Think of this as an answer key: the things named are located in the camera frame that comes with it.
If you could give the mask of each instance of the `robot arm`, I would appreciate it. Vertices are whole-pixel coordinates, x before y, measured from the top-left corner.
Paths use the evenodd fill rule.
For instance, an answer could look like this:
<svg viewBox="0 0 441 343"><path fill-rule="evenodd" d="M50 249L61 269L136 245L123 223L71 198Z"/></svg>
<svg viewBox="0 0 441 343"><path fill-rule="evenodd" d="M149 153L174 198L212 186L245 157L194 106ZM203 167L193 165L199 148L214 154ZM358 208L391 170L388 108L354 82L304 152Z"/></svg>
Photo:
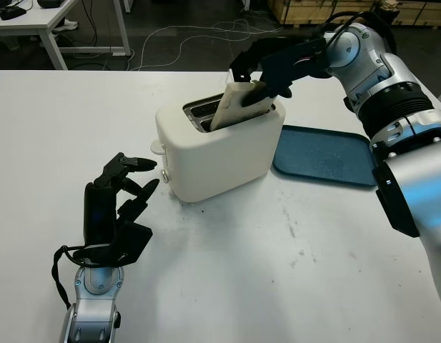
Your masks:
<svg viewBox="0 0 441 343"><path fill-rule="evenodd" d="M62 246L54 256L52 276L68 312L61 329L60 343L114 341L121 316L115 299L123 285L123 266L135 263L152 237L148 227L134 223L147 207L147 200L159 180L140 187L128 179L129 172L152 170L156 162L125 157L118 153L94 182L87 184L84 195L84 240L82 247ZM136 196L117 211L116 195L120 190ZM75 250L73 256L69 251ZM76 302L69 303L59 282L57 262L62 254L80 266L74 286Z"/></svg>
<svg viewBox="0 0 441 343"><path fill-rule="evenodd" d="M358 16L376 30L353 23ZM404 62L387 52L378 32L393 51L395 40L374 14L356 14L336 29L329 26L311 39L292 37L287 44L285 37L274 39L278 44L265 39L241 53L231 65L234 80L250 81L261 64L260 80L267 84L248 94L242 105L266 96L290 97L289 85L304 76L339 79L347 108L371 140L377 196L394 229L421 238L441 299L441 111L433 108Z"/></svg>

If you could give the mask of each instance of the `table surface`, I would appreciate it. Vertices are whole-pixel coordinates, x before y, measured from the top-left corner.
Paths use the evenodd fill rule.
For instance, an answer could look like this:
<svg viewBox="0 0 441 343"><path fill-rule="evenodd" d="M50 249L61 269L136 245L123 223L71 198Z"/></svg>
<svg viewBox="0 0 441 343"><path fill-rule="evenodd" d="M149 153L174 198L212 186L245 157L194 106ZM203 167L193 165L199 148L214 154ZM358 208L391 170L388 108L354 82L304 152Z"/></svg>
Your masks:
<svg viewBox="0 0 441 343"><path fill-rule="evenodd" d="M33 8L23 16L10 20L1 20L0 30L2 29L46 29L52 27L62 19L78 0L64 0L63 4L56 9L43 9L38 5L37 0L33 0ZM31 0L25 0L19 6L28 9L31 6Z"/></svg>
<svg viewBox="0 0 441 343"><path fill-rule="evenodd" d="M218 94L228 76L0 71L0 342L56 342L52 256L83 242L85 184L118 151L161 166L156 110ZM336 79L292 92L285 124L362 133ZM154 236L125 267L116 342L441 342L425 250L390 227L373 190L270 171L185 204L160 184L137 222ZM63 258L71 301L75 271Z"/></svg>

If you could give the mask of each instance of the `floor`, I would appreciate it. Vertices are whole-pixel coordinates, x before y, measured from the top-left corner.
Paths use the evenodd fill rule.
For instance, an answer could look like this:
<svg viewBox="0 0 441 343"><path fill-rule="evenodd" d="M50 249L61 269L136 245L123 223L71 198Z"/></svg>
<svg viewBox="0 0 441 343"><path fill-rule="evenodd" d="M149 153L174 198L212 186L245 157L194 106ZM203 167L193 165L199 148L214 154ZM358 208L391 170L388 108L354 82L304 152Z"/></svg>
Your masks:
<svg viewBox="0 0 441 343"><path fill-rule="evenodd" d="M83 1L87 11L93 1L92 13L98 32L98 44L120 45L112 1ZM130 46L134 50L129 67L128 58L108 54L97 57L65 55L66 64L70 69L91 70L127 70L145 66L142 70L225 71L238 53L247 49L259 37L307 33L312 30L284 28L279 33L257 34L276 30L280 25L267 11L264 0L254 0L252 5L254 11L244 13L240 0L135 0L132 13L124 15ZM94 31L82 1L71 11L69 19L78 21L79 28L61 35L59 45L91 41ZM148 39L142 55L146 38L166 26L201 28L172 27L161 30ZM395 27L393 31L398 55L436 96L441 94L441 29ZM9 51L0 43L0 69L53 69L39 42L29 37L19 37L19 43L20 49L17 51Z"/></svg>

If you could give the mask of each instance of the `white toaster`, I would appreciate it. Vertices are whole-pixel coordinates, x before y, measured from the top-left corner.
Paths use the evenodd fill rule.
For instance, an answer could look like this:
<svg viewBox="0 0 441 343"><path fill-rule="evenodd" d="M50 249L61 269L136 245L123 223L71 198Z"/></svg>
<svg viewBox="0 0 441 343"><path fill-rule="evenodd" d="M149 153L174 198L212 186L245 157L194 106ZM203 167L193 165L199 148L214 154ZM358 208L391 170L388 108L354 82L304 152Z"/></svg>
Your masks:
<svg viewBox="0 0 441 343"><path fill-rule="evenodd" d="M162 176L184 202L198 202L267 173L284 123L276 100L265 114L210 131L222 95L159 109L158 139L151 150L163 158Z"/></svg>

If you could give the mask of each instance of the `blue tray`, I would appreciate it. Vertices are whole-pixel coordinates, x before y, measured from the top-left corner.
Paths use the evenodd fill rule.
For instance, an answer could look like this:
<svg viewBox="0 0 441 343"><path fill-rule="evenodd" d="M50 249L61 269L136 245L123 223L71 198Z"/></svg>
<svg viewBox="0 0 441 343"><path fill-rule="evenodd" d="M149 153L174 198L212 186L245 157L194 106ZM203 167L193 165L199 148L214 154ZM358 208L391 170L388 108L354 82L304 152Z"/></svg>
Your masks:
<svg viewBox="0 0 441 343"><path fill-rule="evenodd" d="M284 125L273 165L290 176L376 186L370 141L359 134Z"/></svg>

